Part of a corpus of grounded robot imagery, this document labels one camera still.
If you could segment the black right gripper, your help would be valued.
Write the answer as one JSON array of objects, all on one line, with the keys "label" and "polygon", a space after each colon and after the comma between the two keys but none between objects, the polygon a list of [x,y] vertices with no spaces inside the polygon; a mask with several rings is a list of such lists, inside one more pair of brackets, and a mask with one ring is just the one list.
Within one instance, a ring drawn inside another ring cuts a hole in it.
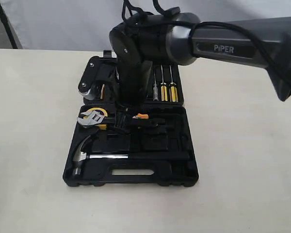
[{"label": "black right gripper", "polygon": [[113,128],[125,133],[126,124],[138,126],[142,122],[136,116],[141,112],[141,104],[146,99],[152,62],[142,57],[131,36],[131,30],[124,23],[110,31],[109,41],[117,56],[117,101],[127,106],[127,114],[116,109]]}]

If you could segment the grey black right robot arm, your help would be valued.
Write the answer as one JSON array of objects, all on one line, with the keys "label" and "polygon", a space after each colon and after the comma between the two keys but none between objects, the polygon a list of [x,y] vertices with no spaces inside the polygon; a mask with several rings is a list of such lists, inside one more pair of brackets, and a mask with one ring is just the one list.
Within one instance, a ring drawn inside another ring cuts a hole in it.
[{"label": "grey black right robot arm", "polygon": [[193,13],[136,13],[115,26],[116,98],[126,108],[146,98],[153,63],[187,66],[197,58],[265,69],[278,98],[291,96],[291,17],[202,22]]}]

